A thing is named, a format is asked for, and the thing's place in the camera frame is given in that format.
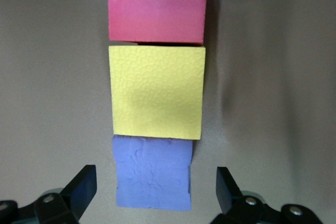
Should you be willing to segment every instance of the gray tabletop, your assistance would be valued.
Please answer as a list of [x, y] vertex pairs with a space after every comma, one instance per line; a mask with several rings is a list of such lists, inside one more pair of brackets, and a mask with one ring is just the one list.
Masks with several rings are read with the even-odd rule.
[[81, 223], [209, 223], [217, 166], [275, 209], [336, 219], [336, 1], [208, 0], [192, 210], [116, 206], [107, 0], [0, 0], [0, 199], [96, 164]]

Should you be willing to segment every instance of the blue block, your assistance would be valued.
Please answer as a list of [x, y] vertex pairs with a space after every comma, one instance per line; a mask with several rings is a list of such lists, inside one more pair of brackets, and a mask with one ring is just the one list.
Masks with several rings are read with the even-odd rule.
[[113, 137], [120, 207], [191, 210], [193, 141]]

